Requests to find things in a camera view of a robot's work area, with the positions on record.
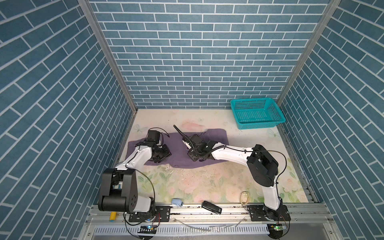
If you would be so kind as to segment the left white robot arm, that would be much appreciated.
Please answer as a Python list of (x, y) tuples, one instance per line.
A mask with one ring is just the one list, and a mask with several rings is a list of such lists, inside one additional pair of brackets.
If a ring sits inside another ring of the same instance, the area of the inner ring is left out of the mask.
[(171, 155), (166, 144), (137, 145), (125, 161), (103, 172), (98, 200), (99, 210), (153, 217), (156, 212), (155, 197), (139, 195), (137, 173), (146, 162), (159, 163)]

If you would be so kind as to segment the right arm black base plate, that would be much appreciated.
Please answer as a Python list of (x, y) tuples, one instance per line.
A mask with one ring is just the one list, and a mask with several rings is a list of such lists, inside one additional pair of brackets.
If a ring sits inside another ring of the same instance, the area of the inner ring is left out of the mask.
[(277, 210), (267, 208), (265, 205), (246, 205), (252, 222), (261, 221), (290, 221), (291, 216), (286, 205), (280, 204)]

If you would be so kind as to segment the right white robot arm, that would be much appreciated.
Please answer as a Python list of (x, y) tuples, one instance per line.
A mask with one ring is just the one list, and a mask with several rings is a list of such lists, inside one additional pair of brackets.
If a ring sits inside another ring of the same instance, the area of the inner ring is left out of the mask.
[(225, 160), (248, 167), (254, 181), (262, 186), (263, 210), (266, 218), (272, 221), (279, 220), (283, 210), (277, 187), (279, 163), (263, 146), (240, 148), (215, 141), (195, 143), (184, 140), (183, 142), (189, 149), (188, 156), (194, 162), (207, 159)]

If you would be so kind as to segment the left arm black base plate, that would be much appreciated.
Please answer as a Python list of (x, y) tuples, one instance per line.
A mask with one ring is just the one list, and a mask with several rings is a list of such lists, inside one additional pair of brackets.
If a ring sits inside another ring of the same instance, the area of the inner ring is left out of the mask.
[(149, 212), (136, 212), (129, 215), (130, 223), (139, 223), (145, 221), (169, 222), (171, 214), (170, 206), (155, 206), (151, 207)]

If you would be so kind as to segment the purple trousers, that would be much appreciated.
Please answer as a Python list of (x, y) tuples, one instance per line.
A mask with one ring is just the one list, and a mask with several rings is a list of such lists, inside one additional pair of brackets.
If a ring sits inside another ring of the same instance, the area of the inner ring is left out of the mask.
[[(227, 132), (224, 129), (209, 129), (202, 133), (197, 133), (204, 141), (219, 141), (223, 144), (227, 144), (228, 137)], [(163, 144), (166, 144), (170, 150), (171, 155), (167, 157), (162, 162), (156, 163), (154, 161), (146, 161), (144, 164), (139, 164), (137, 167), (139, 170), (142, 166), (158, 166), (169, 164), (173, 168), (178, 169), (195, 169), (200, 167), (205, 167), (209, 165), (225, 163), (225, 160), (213, 160), (207, 159), (203, 162), (196, 161), (193, 162), (188, 156), (188, 148), (183, 143), (182, 137), (178, 133), (170, 133), (170, 136), (160, 137), (160, 141)]]

